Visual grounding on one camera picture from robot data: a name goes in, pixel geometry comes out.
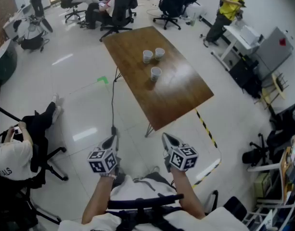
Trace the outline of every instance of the hand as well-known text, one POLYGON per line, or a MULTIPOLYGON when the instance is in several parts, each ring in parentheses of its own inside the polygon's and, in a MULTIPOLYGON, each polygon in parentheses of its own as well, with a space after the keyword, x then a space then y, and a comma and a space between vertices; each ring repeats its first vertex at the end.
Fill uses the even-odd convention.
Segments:
POLYGON ((10 126, 9 129, 8 129, 8 131, 7 131, 7 135, 12 136, 13 133, 14 133, 14 127, 13 126, 10 126))
POLYGON ((19 121, 18 127, 22 131, 23 129, 26 129, 26 123, 23 121, 19 121))

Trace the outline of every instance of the warning tape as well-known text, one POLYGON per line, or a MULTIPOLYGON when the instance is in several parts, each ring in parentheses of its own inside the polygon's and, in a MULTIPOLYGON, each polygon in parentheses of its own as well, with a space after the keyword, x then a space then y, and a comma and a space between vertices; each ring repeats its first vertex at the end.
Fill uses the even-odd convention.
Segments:
MULTIPOLYGON (((195 111, 196 111, 196 114, 197 114, 197 116, 199 117, 201 123, 203 124, 203 126, 204 126, 204 128, 205 128, 207 134, 209 135, 209 137, 210 137, 210 139, 211 139, 213 145, 214 145, 216 148, 218 148, 218 145, 217 145, 215 139, 213 138, 213 136, 211 135, 211 132, 210 132, 209 129, 207 128, 206 123, 203 121, 203 119, 202 119, 202 117, 200 116, 199 112, 198 112, 196 109, 195 109, 195 111)), ((221 164, 221 161, 220 161, 217 165, 215 165, 214 168, 213 168, 209 173, 207 173, 207 174, 206 174, 201 180, 199 180, 198 182, 196 182, 196 183, 192 186, 192 188, 195 188, 198 184, 200 184, 200 183, 201 183, 201 182, 202 182, 202 181, 203 181, 208 175, 210 175, 210 173, 213 172, 213 171, 214 171, 214 170, 215 170, 220 164, 221 164)))

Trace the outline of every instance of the paper cup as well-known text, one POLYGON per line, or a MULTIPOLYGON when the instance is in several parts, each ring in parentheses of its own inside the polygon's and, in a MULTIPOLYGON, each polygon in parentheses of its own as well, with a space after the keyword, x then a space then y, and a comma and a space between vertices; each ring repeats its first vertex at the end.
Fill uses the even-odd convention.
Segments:
POLYGON ((158 67, 152 67, 151 69, 151 80, 152 81, 157 81, 159 77, 161 76, 161 69, 158 67))
POLYGON ((148 64, 151 61, 152 57, 153 57, 153 52, 148 50, 143 51, 143 62, 145 64, 148 64))
POLYGON ((160 61, 161 58, 165 55, 165 50, 162 48, 156 48, 155 50, 155 59, 160 61))

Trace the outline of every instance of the wire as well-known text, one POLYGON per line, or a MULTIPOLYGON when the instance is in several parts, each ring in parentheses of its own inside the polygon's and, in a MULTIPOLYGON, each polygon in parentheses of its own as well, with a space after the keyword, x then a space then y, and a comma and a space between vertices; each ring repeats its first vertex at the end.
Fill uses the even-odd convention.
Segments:
POLYGON ((154 14, 151 14, 151 13, 148 13, 148 11, 152 11, 152 10, 158 10, 159 8, 156 8, 156 9, 150 9, 150 10, 147 10, 146 13, 151 15, 151 16, 154 16, 154 17, 157 17, 159 15, 154 15, 154 14))

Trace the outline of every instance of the white t-shirt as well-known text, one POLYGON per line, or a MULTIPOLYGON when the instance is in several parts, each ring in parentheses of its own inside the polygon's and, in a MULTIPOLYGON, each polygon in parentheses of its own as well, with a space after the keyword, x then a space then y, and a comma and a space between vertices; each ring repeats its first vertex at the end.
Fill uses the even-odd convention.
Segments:
MULTIPOLYGON (((123 184, 112 190, 110 199, 134 200, 137 198, 155 198, 158 197, 158 193, 165 196, 176 194, 175 190, 166 184, 151 179, 143 179, 142 181, 148 182, 155 191, 146 183, 134 183, 130 176, 126 176, 123 184)), ((202 220, 196 219, 182 210, 170 213, 164 218, 174 227, 185 231, 249 231, 244 224, 223 207, 216 209, 202 220)), ((86 225, 68 220, 62 221, 58 231, 115 231, 120 223, 121 219, 119 217, 106 213, 93 217, 92 221, 86 225)), ((139 224, 134 228, 134 231, 159 230, 150 223, 139 224)))
POLYGON ((33 147, 30 141, 13 140, 0 144, 0 175, 10 180, 26 180, 36 176, 30 169, 33 147))

